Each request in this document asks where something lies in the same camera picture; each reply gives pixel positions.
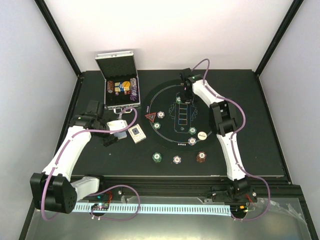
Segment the blue patterned card deck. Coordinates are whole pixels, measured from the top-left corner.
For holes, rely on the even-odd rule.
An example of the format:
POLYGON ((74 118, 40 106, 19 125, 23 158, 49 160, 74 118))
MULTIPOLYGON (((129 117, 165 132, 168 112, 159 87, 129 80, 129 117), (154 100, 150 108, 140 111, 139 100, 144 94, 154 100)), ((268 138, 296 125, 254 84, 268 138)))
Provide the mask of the blue patterned card deck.
POLYGON ((115 138, 118 138, 119 140, 125 139, 127 137, 126 131, 115 132, 113 135, 114 135, 115 138))

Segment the red triangular all-in marker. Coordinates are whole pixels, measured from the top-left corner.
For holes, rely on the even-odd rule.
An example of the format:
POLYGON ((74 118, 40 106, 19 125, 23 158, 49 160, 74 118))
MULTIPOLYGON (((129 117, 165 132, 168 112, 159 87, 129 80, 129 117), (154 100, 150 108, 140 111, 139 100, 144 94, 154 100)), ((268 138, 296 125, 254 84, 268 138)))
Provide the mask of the red triangular all-in marker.
POLYGON ((155 122, 155 119, 157 117, 157 113, 156 112, 153 112, 153 113, 148 113, 145 115, 145 117, 152 123, 155 122))

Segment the blue white poker chip stack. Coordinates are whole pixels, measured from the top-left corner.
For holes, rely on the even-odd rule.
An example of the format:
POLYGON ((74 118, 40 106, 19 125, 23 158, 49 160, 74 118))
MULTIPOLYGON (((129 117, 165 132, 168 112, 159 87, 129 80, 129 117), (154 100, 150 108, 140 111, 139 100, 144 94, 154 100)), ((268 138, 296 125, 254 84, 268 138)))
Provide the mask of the blue white poker chip stack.
POLYGON ((175 156, 172 160, 175 164, 180 164, 182 162, 182 159, 180 156, 175 156))

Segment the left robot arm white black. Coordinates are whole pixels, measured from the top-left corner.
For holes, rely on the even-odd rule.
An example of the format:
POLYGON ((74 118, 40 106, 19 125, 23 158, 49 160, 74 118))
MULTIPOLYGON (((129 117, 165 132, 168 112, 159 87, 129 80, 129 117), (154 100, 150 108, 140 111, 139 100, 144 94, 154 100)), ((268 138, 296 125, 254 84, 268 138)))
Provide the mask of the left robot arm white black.
POLYGON ((85 176, 71 182, 72 172, 93 134, 112 137, 127 128, 125 120, 104 121, 99 112, 86 112, 71 119, 67 135, 53 159, 41 173, 34 173, 30 178, 34 206, 45 221, 54 219, 47 217, 46 212, 69 214, 79 200, 89 195, 101 200, 107 195, 108 188, 99 177, 85 176))

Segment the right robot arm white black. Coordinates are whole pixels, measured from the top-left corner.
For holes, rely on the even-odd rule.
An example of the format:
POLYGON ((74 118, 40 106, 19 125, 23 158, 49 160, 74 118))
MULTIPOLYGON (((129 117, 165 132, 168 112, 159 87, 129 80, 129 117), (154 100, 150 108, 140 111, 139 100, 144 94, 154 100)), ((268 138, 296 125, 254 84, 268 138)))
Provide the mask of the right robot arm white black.
POLYGON ((183 69, 180 78, 184 86, 182 101, 191 102, 197 96, 208 106, 209 126, 221 145, 227 177, 230 180, 227 195, 232 202, 238 202, 250 190, 250 183, 237 142, 236 106, 215 91, 202 75, 193 74, 190 68, 183 69))

